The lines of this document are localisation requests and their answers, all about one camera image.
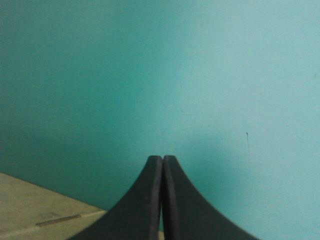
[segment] teal wall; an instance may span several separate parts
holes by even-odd
[[[110,209],[172,154],[250,233],[319,239],[320,1],[14,0],[0,16],[0,171]]]

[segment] black object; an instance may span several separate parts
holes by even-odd
[[[69,240],[158,240],[161,204],[165,240],[258,240],[210,205],[168,155],[150,156],[127,194]]]
[[[162,175],[165,240],[257,240],[210,205],[175,156],[165,156]]]
[[[158,240],[163,160],[150,156],[123,198],[69,240]]]

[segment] black rubber piece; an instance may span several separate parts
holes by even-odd
[[[165,240],[257,240],[202,197],[175,156],[163,160],[162,215]]]
[[[158,240],[163,160],[150,156],[123,198],[70,240]]]

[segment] beige floor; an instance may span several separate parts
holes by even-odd
[[[0,172],[0,240],[65,240],[105,213]]]

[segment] painted wall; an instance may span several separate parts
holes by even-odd
[[[2,1],[0,15],[0,171],[110,209],[147,156],[172,154],[250,233],[319,239],[319,1]]]

